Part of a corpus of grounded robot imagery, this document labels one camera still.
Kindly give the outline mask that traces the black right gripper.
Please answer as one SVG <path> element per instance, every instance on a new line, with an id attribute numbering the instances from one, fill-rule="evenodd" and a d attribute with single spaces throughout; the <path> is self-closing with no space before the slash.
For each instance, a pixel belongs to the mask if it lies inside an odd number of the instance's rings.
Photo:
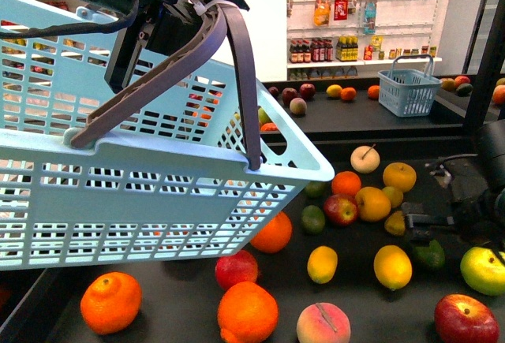
<path id="1" fill-rule="evenodd" d="M 449 191 L 449 214 L 428 213 L 421 203 L 404 203 L 406 236 L 414 245 L 426 245 L 433 232 L 453 233 L 473 245 L 493 242 L 492 194 L 477 154 L 439 157 L 424 164 L 439 185 Z"/>

